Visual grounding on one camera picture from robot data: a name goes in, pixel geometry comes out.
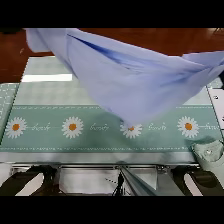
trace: wooden floor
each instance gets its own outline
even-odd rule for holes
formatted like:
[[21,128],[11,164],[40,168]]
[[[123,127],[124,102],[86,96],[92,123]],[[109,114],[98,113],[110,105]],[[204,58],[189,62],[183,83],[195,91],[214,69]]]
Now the wooden floor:
[[[167,55],[224,50],[223,28],[80,28]],[[0,34],[0,83],[19,82],[33,53],[26,43],[25,30],[16,34]]]

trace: cloth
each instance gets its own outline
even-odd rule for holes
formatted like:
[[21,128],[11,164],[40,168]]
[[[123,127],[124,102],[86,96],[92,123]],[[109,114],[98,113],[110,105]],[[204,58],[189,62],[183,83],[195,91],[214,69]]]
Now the cloth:
[[28,28],[34,52],[52,51],[105,110],[129,125],[196,95],[224,70],[224,52],[167,56],[75,28]]
[[194,144],[192,149],[202,169],[213,172],[224,188],[223,143],[216,140],[208,144]]

